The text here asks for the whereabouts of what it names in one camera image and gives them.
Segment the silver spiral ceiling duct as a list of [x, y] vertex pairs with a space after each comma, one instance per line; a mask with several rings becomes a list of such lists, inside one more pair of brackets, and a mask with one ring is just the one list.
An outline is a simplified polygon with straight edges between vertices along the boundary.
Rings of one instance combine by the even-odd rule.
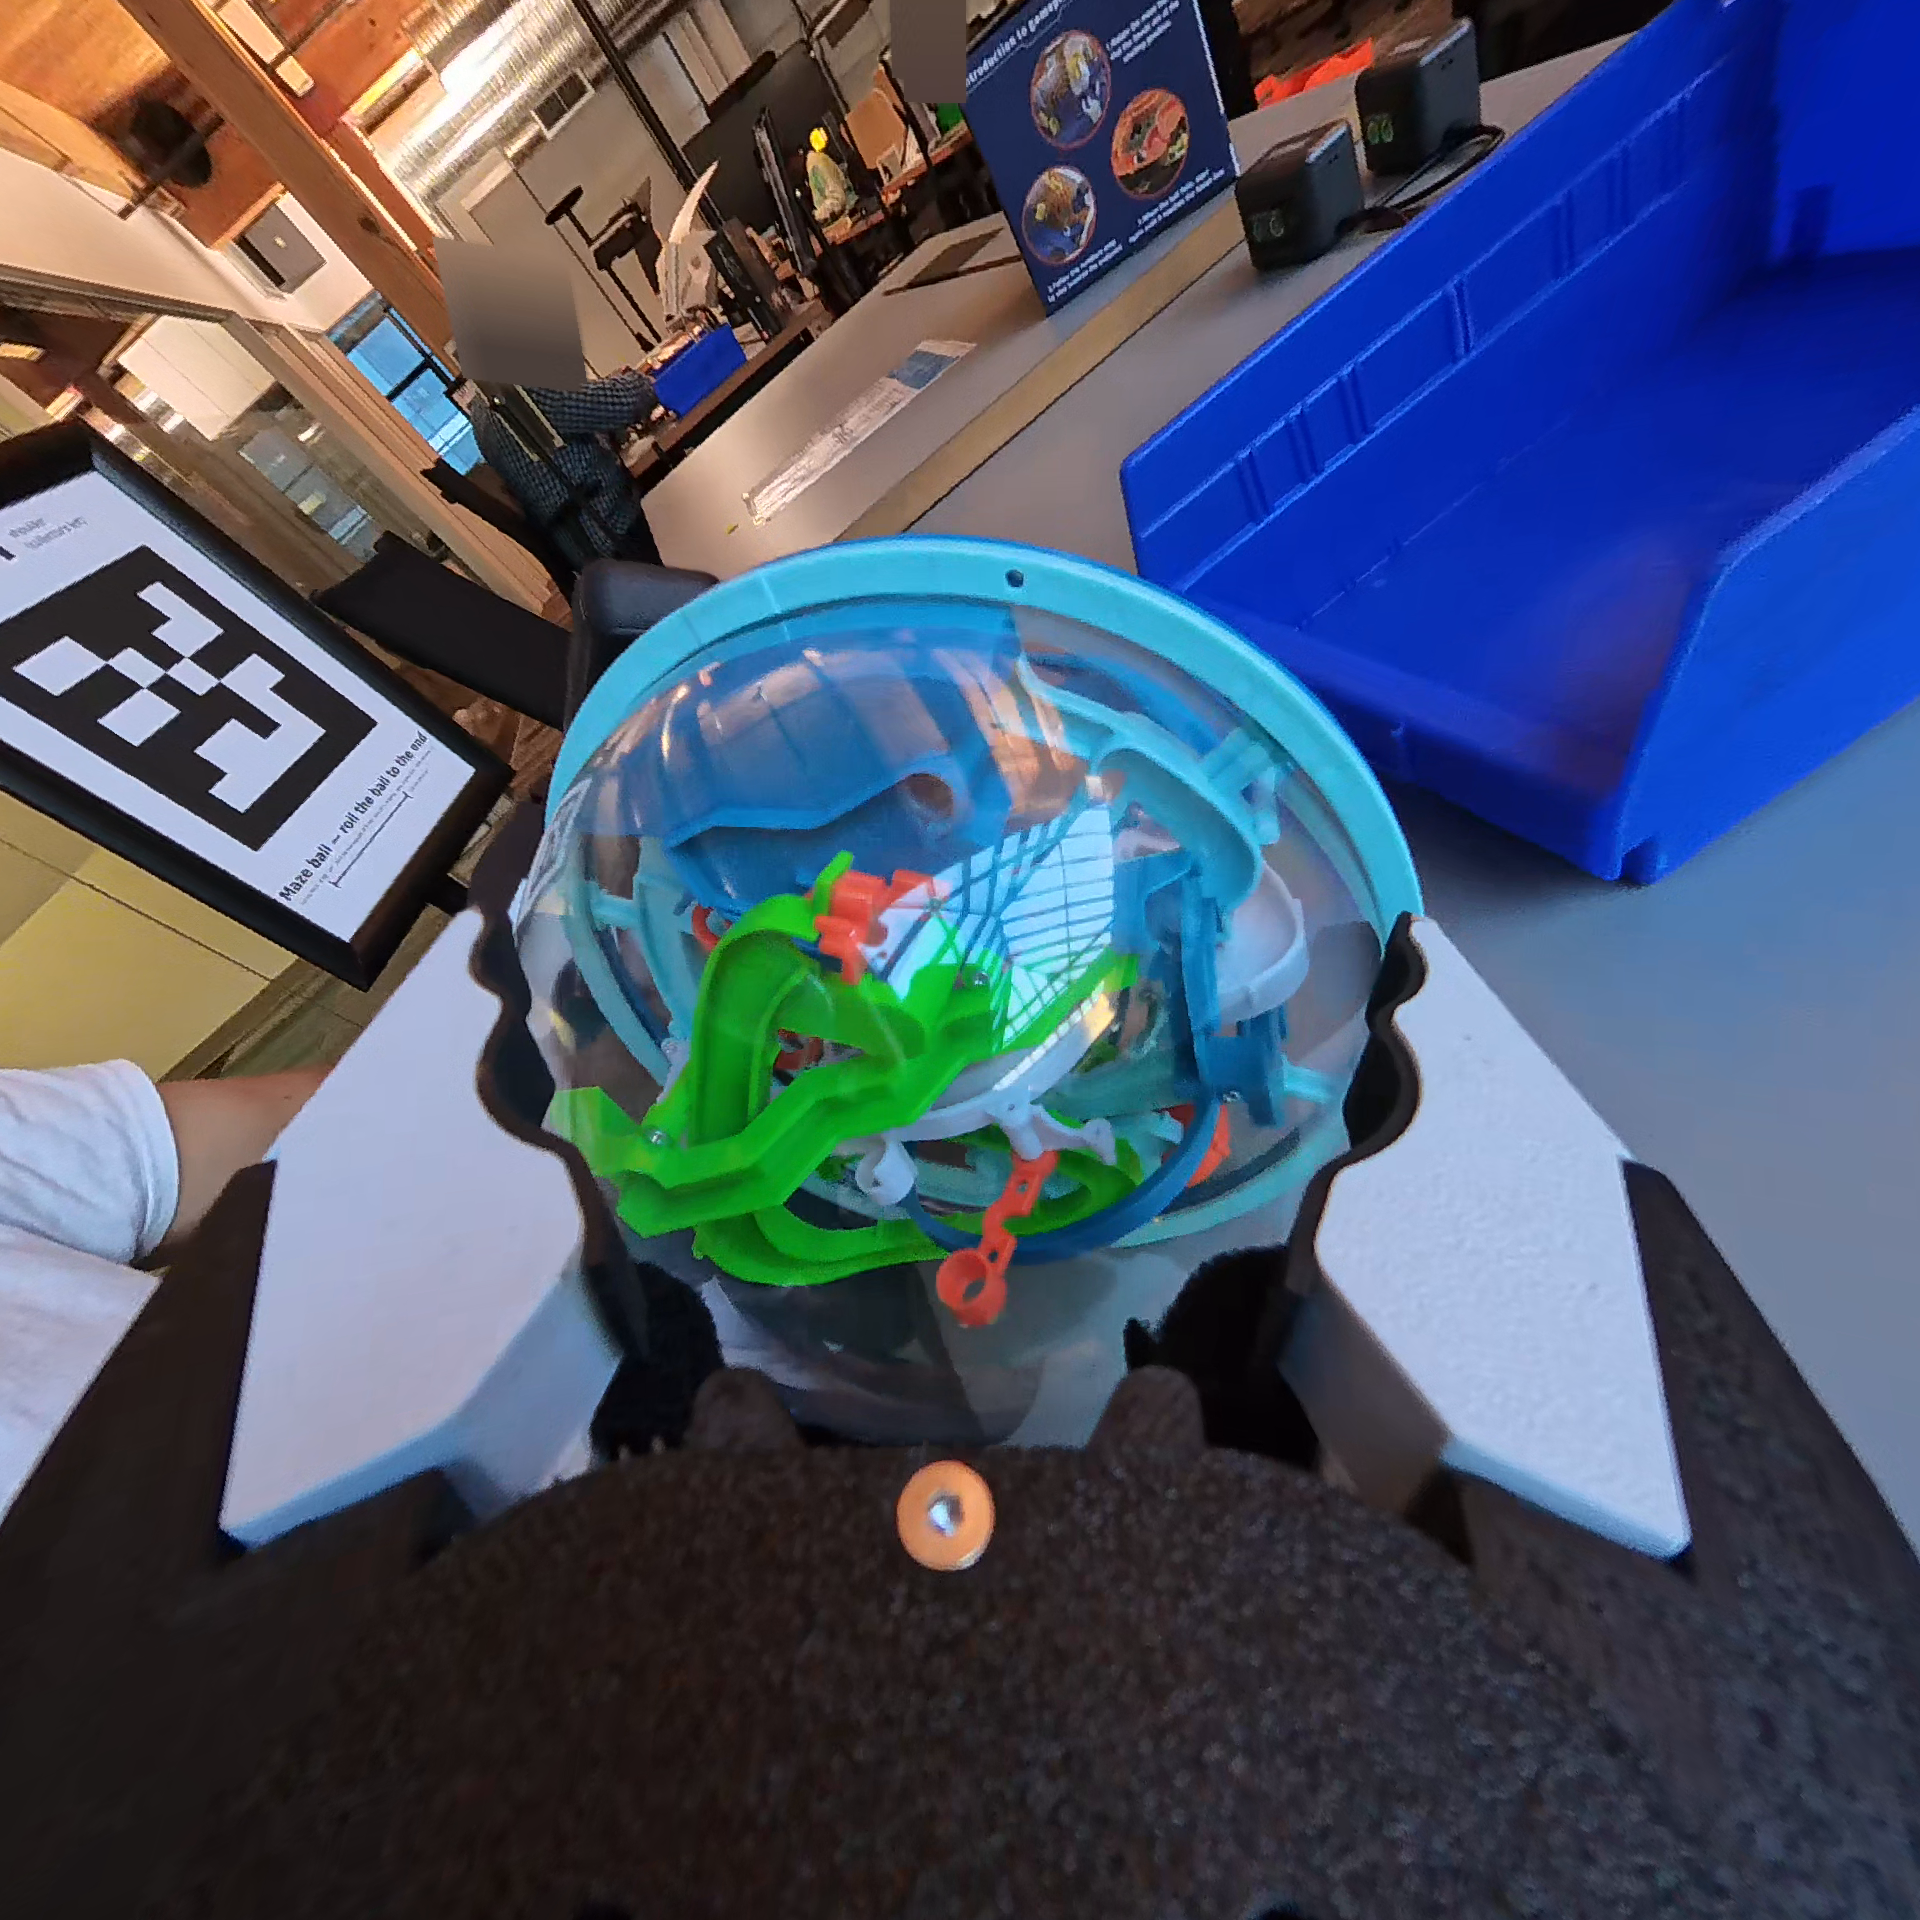
[[439, 200], [483, 159], [591, 133], [597, 157], [690, 182], [737, 118], [745, 157], [765, 109], [788, 135], [827, 125], [853, 80], [833, 68], [833, 5], [418, 5], [402, 28], [423, 77], [371, 133], [387, 172]]

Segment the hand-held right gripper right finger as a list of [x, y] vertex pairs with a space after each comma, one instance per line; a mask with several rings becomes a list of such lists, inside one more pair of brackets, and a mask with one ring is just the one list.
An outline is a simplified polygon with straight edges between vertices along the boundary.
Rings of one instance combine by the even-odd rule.
[[1397, 930], [1395, 962], [1387, 1113], [1303, 1198], [1283, 1376], [1375, 1509], [1453, 1471], [1684, 1552], [1626, 1148], [1433, 919]]

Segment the dark blue maze ball box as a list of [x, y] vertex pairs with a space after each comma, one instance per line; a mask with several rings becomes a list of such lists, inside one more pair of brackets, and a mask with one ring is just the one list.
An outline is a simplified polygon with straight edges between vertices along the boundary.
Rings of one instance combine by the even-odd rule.
[[1003, 6], [967, 44], [963, 112], [1047, 312], [1238, 175], [1198, 2]]

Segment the person's left forearm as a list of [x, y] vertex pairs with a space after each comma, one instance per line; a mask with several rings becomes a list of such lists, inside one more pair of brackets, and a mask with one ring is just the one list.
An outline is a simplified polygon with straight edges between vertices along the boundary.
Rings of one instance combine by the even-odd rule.
[[309, 1064], [158, 1085], [175, 1140], [178, 1178], [172, 1225], [147, 1265], [164, 1265], [185, 1246], [228, 1181], [269, 1156], [327, 1077], [329, 1064]]

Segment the clear plastic maze ball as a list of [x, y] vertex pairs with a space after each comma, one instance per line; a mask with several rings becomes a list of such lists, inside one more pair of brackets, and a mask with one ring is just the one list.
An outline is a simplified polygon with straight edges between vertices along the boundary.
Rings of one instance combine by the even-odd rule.
[[639, 1276], [802, 1424], [1070, 1447], [1347, 1150], [1403, 828], [1182, 596], [898, 536], [719, 583], [569, 693], [514, 930]]

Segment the large blue plastic bin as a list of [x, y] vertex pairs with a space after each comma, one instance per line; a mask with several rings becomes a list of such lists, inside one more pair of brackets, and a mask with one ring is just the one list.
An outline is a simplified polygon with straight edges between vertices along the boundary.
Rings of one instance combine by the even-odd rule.
[[1121, 468], [1383, 773], [1658, 880], [1915, 698], [1917, 5], [1671, 5]]

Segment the small blue plastic bin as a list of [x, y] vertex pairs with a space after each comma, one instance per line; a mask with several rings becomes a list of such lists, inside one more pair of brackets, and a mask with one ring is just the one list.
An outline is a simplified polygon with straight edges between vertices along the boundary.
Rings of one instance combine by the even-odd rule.
[[708, 326], [677, 343], [673, 357], [652, 368], [657, 405], [673, 416], [687, 416], [745, 365], [747, 351], [734, 329]]

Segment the printed paper sheet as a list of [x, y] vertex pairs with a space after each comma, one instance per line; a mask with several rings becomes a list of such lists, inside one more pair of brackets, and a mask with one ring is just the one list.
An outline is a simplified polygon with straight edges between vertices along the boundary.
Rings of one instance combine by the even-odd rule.
[[931, 388], [953, 365], [974, 351], [974, 343], [923, 340], [865, 393], [855, 396], [836, 416], [815, 430], [778, 468], [743, 493], [743, 508], [754, 525], [764, 525], [819, 485], [851, 453], [871, 440], [915, 397]]

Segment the black framed marker sign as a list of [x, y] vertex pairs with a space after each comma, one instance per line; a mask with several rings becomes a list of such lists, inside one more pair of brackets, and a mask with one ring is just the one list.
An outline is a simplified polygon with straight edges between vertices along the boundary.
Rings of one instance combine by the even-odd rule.
[[510, 767], [92, 426], [3, 446], [3, 786], [366, 989]]

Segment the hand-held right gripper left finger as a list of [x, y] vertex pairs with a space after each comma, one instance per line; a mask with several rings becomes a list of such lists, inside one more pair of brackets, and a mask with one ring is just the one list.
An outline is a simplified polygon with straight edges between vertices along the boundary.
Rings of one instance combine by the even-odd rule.
[[642, 1318], [581, 1154], [519, 1093], [506, 913], [453, 919], [273, 1150], [221, 1526], [266, 1545], [442, 1471], [481, 1520], [591, 1468]]

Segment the small black box device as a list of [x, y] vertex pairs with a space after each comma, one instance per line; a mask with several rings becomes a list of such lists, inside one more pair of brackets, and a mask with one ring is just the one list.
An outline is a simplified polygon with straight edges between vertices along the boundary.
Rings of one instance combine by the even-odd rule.
[[1258, 274], [1325, 255], [1366, 210], [1350, 124], [1335, 118], [1283, 138], [1236, 178], [1235, 200]]
[[1359, 153], [1375, 178], [1406, 178], [1481, 133], [1481, 63], [1467, 15], [1381, 50], [1353, 80]]

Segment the person's white t-shirt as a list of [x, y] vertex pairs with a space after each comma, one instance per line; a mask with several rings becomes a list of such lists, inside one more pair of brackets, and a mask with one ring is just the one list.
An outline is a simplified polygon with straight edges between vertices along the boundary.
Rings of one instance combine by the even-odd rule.
[[138, 1064], [3, 1070], [3, 1505], [153, 1296], [178, 1181]]

